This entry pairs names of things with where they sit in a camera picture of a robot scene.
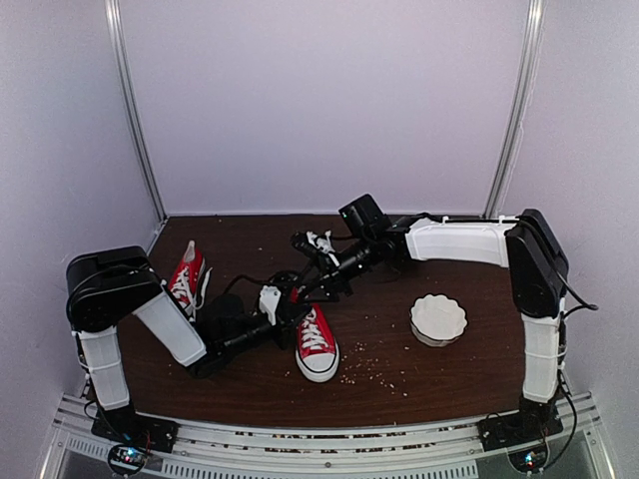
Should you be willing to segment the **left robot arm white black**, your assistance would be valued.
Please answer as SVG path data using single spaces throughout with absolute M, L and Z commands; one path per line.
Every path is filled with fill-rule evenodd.
M 190 375 L 204 379 L 270 339 L 284 344 L 311 310 L 292 298 L 292 284 L 281 280 L 261 288 L 254 312 L 245 312 L 237 296 L 225 293 L 214 302 L 216 314 L 194 325 L 136 245 L 76 256 L 67 265 L 66 282 L 66 316 L 99 414 L 123 443 L 137 441 L 145 429 L 124 371 L 119 342 L 123 320 L 136 317 Z

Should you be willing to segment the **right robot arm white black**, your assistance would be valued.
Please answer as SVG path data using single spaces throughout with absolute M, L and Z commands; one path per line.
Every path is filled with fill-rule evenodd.
M 526 209 L 497 219 L 413 214 L 392 219 L 365 194 L 339 214 L 353 243 L 342 251 L 331 233 L 296 233 L 291 244 L 318 270 L 300 296 L 321 288 L 329 299 L 350 292 L 350 281 L 378 263 L 412 260 L 479 262 L 508 270 L 515 308 L 524 324 L 525 372 L 519 406 L 510 415 L 512 432 L 529 441 L 554 419 L 560 369 L 566 353 L 565 298 L 576 292 L 568 282 L 569 262 L 541 211 Z

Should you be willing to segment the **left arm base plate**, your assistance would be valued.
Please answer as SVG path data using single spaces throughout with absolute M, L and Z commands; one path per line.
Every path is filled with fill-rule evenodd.
M 91 433 L 114 442 L 135 446 L 152 452 L 171 453 L 179 424 L 175 421 L 134 415 L 107 415 L 93 422 Z

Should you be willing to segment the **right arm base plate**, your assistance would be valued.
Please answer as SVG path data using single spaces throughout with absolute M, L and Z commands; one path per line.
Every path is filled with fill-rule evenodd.
M 484 451 L 512 448 L 544 438 L 564 430 L 559 418 L 541 423 L 535 416 L 521 412 L 506 415 L 489 414 L 477 423 L 478 435 Z

